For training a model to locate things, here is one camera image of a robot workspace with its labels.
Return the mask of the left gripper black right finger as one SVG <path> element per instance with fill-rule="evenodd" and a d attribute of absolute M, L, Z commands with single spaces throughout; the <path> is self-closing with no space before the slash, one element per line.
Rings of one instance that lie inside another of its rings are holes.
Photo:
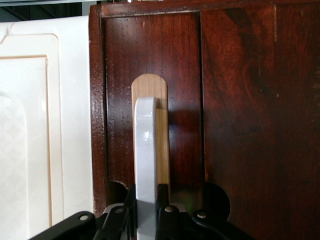
<path fill-rule="evenodd" d="M 188 214 L 184 205 L 169 202 L 169 188 L 157 186 L 157 240 L 251 240 L 252 237 L 211 211 Z"/>

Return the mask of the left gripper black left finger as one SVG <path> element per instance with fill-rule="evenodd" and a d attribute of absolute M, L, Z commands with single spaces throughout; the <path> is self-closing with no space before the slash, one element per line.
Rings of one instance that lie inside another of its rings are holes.
<path fill-rule="evenodd" d="M 37 234 L 33 240 L 135 240 L 136 186 L 132 185 L 123 203 L 109 205 L 96 218 L 80 211 Z"/>

